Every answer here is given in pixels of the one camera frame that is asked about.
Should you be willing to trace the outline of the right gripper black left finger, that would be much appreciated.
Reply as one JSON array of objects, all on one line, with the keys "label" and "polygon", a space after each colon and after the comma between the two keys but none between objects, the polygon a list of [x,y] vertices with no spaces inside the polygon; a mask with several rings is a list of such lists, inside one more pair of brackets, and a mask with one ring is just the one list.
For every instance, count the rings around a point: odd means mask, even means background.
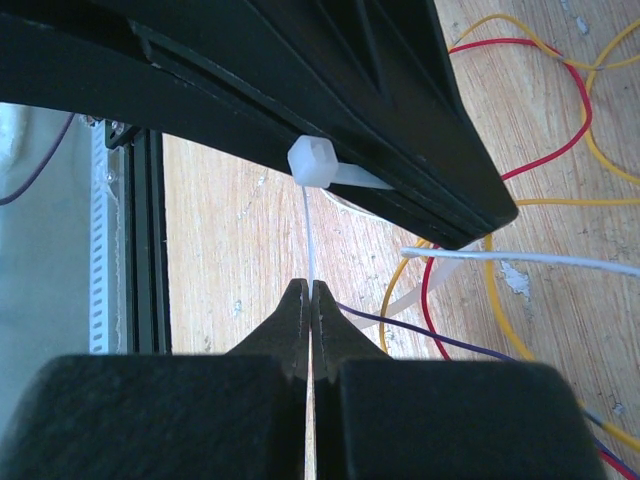
[{"label": "right gripper black left finger", "polygon": [[5,479],[300,479],[310,301],[292,280],[223,355],[64,355],[22,395]]}]

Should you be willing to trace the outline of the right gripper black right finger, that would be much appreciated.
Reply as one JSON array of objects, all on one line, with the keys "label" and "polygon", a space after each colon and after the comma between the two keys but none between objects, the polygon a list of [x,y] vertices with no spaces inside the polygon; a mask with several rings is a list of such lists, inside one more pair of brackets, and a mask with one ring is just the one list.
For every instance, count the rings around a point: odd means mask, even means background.
[{"label": "right gripper black right finger", "polygon": [[602,479],[574,394],[548,365],[395,360],[340,311],[311,303],[322,479]]}]

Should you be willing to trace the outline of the white zip tie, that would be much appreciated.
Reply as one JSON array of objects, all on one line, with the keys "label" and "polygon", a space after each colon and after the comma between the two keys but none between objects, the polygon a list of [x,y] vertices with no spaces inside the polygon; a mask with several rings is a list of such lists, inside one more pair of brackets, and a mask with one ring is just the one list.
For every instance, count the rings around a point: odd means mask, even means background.
[{"label": "white zip tie", "polygon": [[[311,228],[311,215],[308,202],[308,194],[306,188],[318,188],[327,190],[331,184],[338,184],[344,186],[355,186],[360,188],[373,188],[379,190],[394,190],[394,187],[388,183],[379,179],[375,175],[371,174],[364,168],[354,165],[340,162],[337,158],[334,146],[332,142],[326,138],[301,135],[289,148],[287,153],[287,161],[291,170],[291,175],[295,183],[302,187],[304,213],[306,222],[306,234],[307,234],[307,254],[309,264],[309,299],[311,300],[313,295],[313,283],[316,279],[316,265],[315,265],[315,247],[313,241],[313,234]],[[407,258],[404,258],[404,266],[399,266],[396,270],[396,280],[393,280],[387,288],[389,293],[389,299],[391,292],[395,288],[400,274],[408,263]],[[448,259],[443,260],[442,265],[439,266],[433,277],[433,286],[428,287],[427,291],[433,290],[440,285],[444,284],[449,276],[462,264],[461,259]],[[420,298],[421,287],[417,286],[409,293],[405,294],[399,300],[389,304],[389,299],[386,300],[386,307],[381,308],[378,315],[391,316],[397,315],[400,312],[408,309],[414,303],[417,303]]]}]

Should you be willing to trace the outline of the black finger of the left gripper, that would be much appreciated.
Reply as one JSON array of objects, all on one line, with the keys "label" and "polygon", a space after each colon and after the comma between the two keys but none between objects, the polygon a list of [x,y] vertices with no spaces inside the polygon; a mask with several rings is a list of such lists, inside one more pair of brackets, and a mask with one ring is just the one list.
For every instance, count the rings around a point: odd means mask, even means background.
[{"label": "black finger of the left gripper", "polygon": [[287,172],[302,135],[390,185],[335,193],[447,249],[517,207],[431,1],[5,1],[1,98]]}]

